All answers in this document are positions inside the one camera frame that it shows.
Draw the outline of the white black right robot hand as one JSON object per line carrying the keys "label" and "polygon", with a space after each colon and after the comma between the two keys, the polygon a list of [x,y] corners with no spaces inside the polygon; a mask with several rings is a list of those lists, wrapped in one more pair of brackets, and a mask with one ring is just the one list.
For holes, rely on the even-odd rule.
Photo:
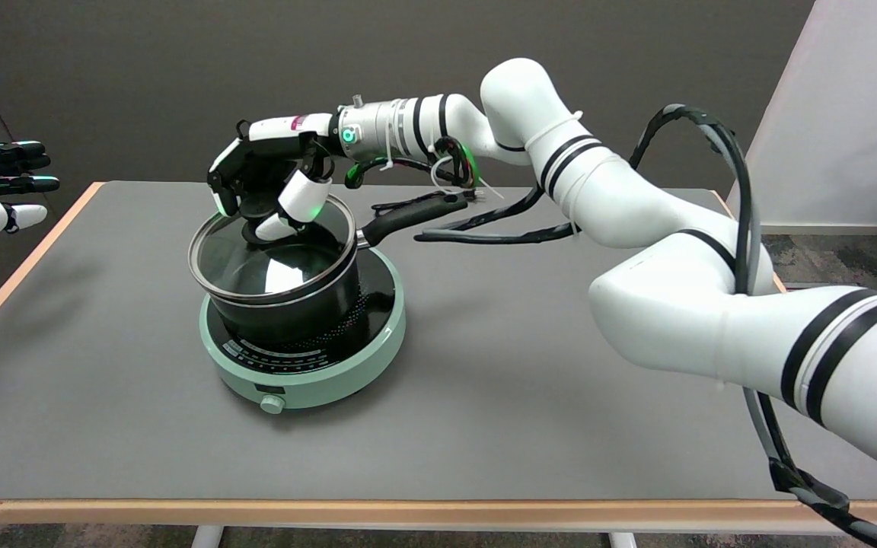
{"label": "white black right robot hand", "polygon": [[212,162],[206,183],[223,216],[244,219],[248,243],[268,245],[313,223],[335,171],[328,113],[237,124],[237,136]]}

